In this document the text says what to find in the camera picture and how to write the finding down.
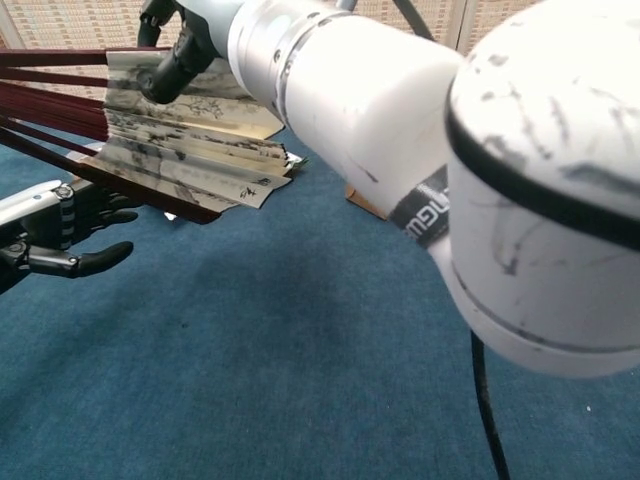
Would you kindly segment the blue felt table cover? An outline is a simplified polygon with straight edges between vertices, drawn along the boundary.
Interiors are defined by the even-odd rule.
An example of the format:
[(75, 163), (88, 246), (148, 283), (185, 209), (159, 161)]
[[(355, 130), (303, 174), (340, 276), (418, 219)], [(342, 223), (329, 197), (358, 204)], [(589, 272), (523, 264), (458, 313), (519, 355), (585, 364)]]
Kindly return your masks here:
[(497, 480), (433, 262), (311, 159), (260, 210), (144, 208), (0, 295), (0, 480)]

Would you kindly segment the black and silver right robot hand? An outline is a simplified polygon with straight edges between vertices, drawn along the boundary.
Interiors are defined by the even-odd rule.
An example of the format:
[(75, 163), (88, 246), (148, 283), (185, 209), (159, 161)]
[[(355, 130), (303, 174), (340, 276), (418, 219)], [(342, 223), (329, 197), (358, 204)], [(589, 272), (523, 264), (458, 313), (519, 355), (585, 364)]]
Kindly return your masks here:
[(226, 59), (231, 23), (245, 0), (144, 0), (139, 15), (137, 46), (155, 47), (174, 14), (181, 31), (157, 67), (138, 75), (145, 98), (169, 104), (211, 63)]

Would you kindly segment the brown kraft paper carry box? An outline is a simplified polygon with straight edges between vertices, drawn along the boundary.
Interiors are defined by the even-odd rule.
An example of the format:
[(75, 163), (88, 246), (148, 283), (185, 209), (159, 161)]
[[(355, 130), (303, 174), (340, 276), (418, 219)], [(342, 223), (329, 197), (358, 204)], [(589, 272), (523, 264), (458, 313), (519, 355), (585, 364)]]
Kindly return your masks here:
[(367, 211), (371, 215), (386, 221), (387, 215), (362, 196), (352, 185), (345, 186), (345, 199), (353, 205)]

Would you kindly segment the woven bamboo screen panel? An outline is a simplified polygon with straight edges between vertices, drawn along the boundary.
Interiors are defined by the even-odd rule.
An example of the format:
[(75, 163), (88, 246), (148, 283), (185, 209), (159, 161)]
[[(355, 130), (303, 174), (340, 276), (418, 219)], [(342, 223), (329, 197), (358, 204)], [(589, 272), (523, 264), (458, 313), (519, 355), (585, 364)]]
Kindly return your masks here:
[(0, 0), (0, 39), (11, 48), (136, 44), (144, 0)]
[(333, 0), (343, 9), (459, 49), (476, 0)]
[(456, 50), (468, 54), (494, 27), (539, 0), (465, 0)]

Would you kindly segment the red white folding fan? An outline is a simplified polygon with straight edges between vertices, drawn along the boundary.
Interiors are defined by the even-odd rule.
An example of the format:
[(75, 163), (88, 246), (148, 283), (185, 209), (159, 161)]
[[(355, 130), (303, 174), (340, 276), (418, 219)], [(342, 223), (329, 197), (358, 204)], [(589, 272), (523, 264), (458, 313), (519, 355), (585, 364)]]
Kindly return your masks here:
[(223, 60), (173, 102), (138, 75), (164, 48), (0, 49), (0, 144), (199, 224), (258, 209), (294, 177), (283, 124)]

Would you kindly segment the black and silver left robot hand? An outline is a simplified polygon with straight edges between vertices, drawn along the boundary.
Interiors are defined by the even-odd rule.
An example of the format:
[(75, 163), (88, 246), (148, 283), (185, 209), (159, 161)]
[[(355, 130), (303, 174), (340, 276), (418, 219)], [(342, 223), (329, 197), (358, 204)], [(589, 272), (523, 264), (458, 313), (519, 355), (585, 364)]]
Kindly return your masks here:
[(132, 242), (79, 255), (70, 248), (100, 230), (136, 220), (141, 206), (80, 178), (42, 182), (0, 199), (0, 295), (30, 274), (76, 279), (118, 265), (133, 252)]

